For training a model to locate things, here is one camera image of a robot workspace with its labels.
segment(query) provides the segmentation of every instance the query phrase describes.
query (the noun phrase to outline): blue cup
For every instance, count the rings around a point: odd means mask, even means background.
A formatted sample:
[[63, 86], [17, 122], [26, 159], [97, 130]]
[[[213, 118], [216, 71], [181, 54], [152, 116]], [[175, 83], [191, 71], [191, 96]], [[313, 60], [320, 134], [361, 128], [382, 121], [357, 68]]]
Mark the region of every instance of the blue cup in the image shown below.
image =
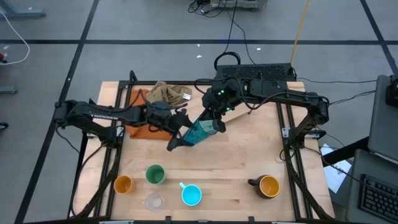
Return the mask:
[[182, 201], [189, 206], [197, 205], [201, 200], [201, 190], [198, 186], [190, 184], [185, 186], [183, 183], [180, 183], [182, 187], [181, 198]]

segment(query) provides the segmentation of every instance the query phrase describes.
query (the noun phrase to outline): wooden tabletop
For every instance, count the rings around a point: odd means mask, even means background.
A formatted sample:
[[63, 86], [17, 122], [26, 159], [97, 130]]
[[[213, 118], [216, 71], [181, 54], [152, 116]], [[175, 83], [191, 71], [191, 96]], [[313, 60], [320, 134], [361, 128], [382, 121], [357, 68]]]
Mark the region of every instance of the wooden tabletop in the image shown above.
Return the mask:
[[[288, 86], [293, 90], [304, 88], [301, 82], [288, 83]], [[103, 82], [98, 104], [114, 105], [117, 87], [118, 82]], [[134, 86], [134, 89], [139, 88], [151, 89], [152, 86]], [[201, 93], [192, 89], [192, 99], [187, 109], [191, 121], [194, 121], [203, 107]], [[289, 127], [284, 106], [283, 109], [286, 126]], [[236, 111], [227, 113], [223, 118], [227, 122], [225, 133], [211, 136], [193, 147], [178, 147], [172, 152], [166, 150], [166, 141], [130, 139], [126, 134], [119, 175], [134, 179], [137, 189], [128, 195], [115, 194], [111, 219], [164, 220], [169, 215], [172, 220], [247, 221], [249, 216], [254, 216], [256, 221], [294, 220], [286, 165], [279, 159], [282, 139], [276, 105], [267, 103], [250, 115], [247, 112], [248, 109], [241, 104]], [[293, 113], [295, 123], [299, 124], [307, 110], [293, 106]], [[96, 119], [96, 122], [103, 126], [111, 123], [103, 119]], [[305, 145], [318, 149], [318, 143], [313, 139], [307, 139]], [[99, 146], [97, 139], [89, 139], [85, 159]], [[301, 152], [309, 191], [323, 209], [334, 217], [320, 156], [306, 149]], [[76, 212], [83, 209], [98, 188], [104, 154], [105, 149], [102, 149], [82, 170], [73, 203]], [[167, 180], [164, 184], [152, 185], [146, 181], [145, 171], [152, 164], [160, 164], [165, 168]], [[247, 183], [248, 179], [264, 174], [273, 175], [280, 183], [279, 195], [270, 200], [258, 197]], [[189, 207], [182, 202], [180, 182], [201, 188], [203, 197], [199, 205]], [[108, 192], [106, 190], [104, 193], [102, 215], [105, 213]], [[162, 210], [153, 212], [145, 208], [144, 200], [153, 192], [164, 198]], [[298, 187], [297, 192], [300, 211], [305, 217]]]

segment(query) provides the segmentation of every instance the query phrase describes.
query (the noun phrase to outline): gray floor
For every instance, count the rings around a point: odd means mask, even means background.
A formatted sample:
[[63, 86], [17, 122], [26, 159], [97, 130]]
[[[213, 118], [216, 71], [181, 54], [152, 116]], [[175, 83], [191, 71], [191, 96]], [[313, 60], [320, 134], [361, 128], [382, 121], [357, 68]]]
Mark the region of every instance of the gray floor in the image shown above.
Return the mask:
[[[14, 20], [12, 24], [26, 39], [78, 40], [93, 0], [15, 0], [16, 6], [43, 8], [47, 17]], [[398, 40], [395, 0], [367, 0], [386, 40]], [[100, 0], [87, 39], [173, 40], [227, 39], [230, 26], [224, 12], [205, 18], [187, 12], [186, 0]], [[236, 22], [248, 39], [293, 40], [305, 0], [269, 0], [259, 12], [237, 10]], [[17, 39], [0, 21], [0, 40]], [[234, 27], [232, 39], [243, 39]], [[308, 10], [301, 40], [377, 40], [360, 1], [313, 0]], [[12, 223], [24, 196], [37, 156], [50, 124], [54, 102], [58, 100], [77, 45], [31, 44], [26, 62], [0, 67], [0, 83], [16, 85], [16, 95], [0, 95], [0, 120], [10, 124], [0, 133], [0, 222]], [[125, 80], [133, 69], [139, 80], [194, 80], [212, 78], [214, 59], [225, 44], [85, 45], [81, 52], [68, 99], [97, 99], [101, 82]], [[256, 63], [284, 63], [290, 60], [292, 45], [249, 45]], [[250, 63], [244, 45], [231, 44], [229, 50]], [[398, 46], [389, 50], [398, 60]], [[2, 44], [0, 52], [8, 61], [19, 60], [26, 52], [22, 44]], [[231, 58], [220, 64], [234, 64]], [[299, 45], [295, 57], [299, 77], [312, 80], [371, 80], [392, 71], [379, 45]], [[305, 82], [308, 91], [331, 101], [373, 90], [375, 83], [317, 84]], [[373, 95], [332, 106], [330, 122], [323, 126], [344, 144], [369, 132]], [[74, 145], [80, 145], [80, 132], [64, 131]], [[340, 147], [324, 137], [320, 144]], [[78, 155], [57, 136], [50, 145], [25, 222], [63, 219], [72, 189]], [[336, 213], [342, 210], [336, 206]]]

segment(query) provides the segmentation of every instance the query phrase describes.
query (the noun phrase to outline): yellow cable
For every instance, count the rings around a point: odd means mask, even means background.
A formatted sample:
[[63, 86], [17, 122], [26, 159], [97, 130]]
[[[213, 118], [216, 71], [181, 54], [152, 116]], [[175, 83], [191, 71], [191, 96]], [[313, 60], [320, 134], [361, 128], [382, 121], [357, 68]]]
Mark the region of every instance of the yellow cable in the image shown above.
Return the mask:
[[298, 27], [296, 39], [294, 40], [293, 52], [292, 52], [292, 56], [290, 58], [290, 64], [292, 64], [292, 66], [293, 66], [293, 61], [294, 61], [294, 54], [296, 53], [297, 40], [299, 39], [299, 35], [300, 35], [301, 29], [303, 27], [304, 20], [305, 20], [305, 15], [307, 14], [308, 6], [310, 5], [310, 1], [311, 0], [307, 0], [307, 3], [305, 4], [304, 13], [303, 13], [303, 16], [301, 17], [300, 26]]

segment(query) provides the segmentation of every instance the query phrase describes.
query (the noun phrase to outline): black mug handle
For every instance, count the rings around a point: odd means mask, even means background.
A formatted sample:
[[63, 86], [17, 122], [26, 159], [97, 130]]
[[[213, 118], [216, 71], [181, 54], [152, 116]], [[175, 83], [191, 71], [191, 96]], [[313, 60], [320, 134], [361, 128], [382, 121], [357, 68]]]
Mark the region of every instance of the black mug handle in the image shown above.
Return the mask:
[[248, 184], [253, 185], [253, 186], [258, 186], [258, 185], [260, 185], [260, 182], [258, 180], [249, 179]]

